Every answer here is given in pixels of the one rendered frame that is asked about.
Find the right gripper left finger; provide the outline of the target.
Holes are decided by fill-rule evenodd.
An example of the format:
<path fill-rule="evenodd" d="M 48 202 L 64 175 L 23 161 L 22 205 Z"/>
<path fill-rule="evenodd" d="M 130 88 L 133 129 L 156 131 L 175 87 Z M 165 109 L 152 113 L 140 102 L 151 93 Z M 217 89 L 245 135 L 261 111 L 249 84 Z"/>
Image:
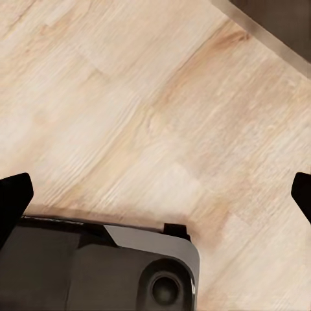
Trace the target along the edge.
<path fill-rule="evenodd" d="M 0 179 L 0 249 L 25 212 L 34 191 L 28 173 Z"/>

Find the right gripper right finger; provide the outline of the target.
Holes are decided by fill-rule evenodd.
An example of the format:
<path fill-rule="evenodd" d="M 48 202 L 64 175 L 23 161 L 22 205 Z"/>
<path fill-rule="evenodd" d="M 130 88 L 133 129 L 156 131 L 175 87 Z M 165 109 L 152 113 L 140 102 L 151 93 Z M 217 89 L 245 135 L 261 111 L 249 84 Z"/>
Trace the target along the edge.
<path fill-rule="evenodd" d="M 291 195 L 311 223 L 311 174 L 296 173 Z"/>

